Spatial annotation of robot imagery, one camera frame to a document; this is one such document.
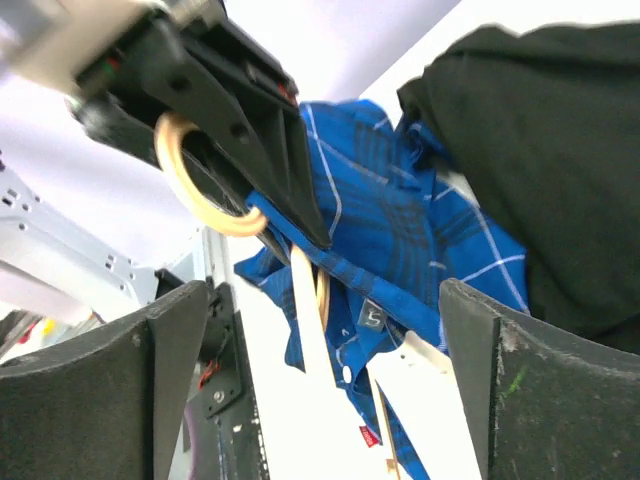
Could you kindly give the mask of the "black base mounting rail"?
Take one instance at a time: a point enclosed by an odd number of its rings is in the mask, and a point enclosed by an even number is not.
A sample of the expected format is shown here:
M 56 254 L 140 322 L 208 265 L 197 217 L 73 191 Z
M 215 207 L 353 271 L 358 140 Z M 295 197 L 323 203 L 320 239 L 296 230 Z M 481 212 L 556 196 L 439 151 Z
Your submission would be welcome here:
M 268 480 L 241 314 L 228 283 L 205 282 L 208 318 L 169 477 Z

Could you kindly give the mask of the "blue plaid shirt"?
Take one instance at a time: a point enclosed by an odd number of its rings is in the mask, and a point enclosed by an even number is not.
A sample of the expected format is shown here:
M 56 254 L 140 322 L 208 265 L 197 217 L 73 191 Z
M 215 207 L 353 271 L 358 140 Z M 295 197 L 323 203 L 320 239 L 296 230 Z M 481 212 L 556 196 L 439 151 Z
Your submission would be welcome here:
M 330 360 L 373 441 L 379 427 L 368 361 L 410 331 L 447 350 L 438 302 L 449 278 L 527 311 L 526 252 L 427 165 L 443 146 L 424 123 L 392 125 L 367 100 L 306 102 L 300 113 L 329 249 L 313 246 L 262 195 L 249 201 L 278 245 L 298 246 L 329 274 Z

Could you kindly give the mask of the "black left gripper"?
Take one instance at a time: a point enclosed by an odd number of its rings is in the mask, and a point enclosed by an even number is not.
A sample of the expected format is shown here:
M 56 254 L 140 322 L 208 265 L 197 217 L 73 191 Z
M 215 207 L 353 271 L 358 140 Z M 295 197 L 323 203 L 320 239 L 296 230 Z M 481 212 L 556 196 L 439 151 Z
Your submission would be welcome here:
M 180 27 L 148 14 L 79 80 L 85 100 L 75 115 L 92 140 L 151 162 L 156 121 L 177 113 L 203 132 L 184 137 L 183 160 L 217 208 L 248 214 L 251 186 L 314 246 L 330 246 L 295 84 L 227 16 Z

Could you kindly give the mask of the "beige plastic hanger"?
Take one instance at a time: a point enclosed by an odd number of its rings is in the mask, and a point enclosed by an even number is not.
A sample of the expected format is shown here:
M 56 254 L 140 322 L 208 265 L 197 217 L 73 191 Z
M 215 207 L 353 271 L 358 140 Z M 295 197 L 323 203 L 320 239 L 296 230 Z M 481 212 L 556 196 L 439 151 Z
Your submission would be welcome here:
M 218 210 L 196 188 L 181 153 L 182 140 L 196 126 L 176 113 L 164 113 L 156 123 L 154 144 L 161 169 L 179 200 L 204 224 L 223 235 L 251 237 L 267 226 L 256 208 L 242 217 Z M 311 262 L 296 245 L 290 254 L 296 313 L 306 372 L 323 393 L 335 388 L 323 321 L 328 315 L 329 280 L 322 271 L 312 272 Z M 438 411 L 434 429 L 420 427 L 416 447 L 424 450 L 422 462 L 433 479 L 481 477 L 451 360 L 409 331 L 395 352 L 379 357 L 383 373 L 404 383 L 423 380 L 433 408 Z

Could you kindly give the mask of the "black garment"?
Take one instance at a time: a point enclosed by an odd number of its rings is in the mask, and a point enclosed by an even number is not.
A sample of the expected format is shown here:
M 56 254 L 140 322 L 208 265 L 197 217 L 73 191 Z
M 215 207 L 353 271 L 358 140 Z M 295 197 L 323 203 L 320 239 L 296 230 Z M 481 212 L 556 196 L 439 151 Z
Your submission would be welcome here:
M 532 315 L 639 350 L 639 26 L 483 26 L 398 91 L 527 251 Z

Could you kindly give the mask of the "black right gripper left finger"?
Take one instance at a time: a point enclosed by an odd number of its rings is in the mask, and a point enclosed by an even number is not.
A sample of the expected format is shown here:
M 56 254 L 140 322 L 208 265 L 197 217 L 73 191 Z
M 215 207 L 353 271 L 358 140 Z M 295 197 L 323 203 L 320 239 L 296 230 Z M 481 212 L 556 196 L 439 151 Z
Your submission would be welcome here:
M 2 366 L 2 478 L 167 478 L 207 312 L 191 281 Z

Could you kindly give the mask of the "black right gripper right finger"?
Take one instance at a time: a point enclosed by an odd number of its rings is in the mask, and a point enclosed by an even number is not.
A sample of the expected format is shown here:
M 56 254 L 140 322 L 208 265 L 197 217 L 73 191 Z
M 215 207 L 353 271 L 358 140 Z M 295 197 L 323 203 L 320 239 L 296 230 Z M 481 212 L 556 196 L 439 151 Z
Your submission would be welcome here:
M 484 479 L 636 479 L 639 358 L 440 286 L 464 413 Z

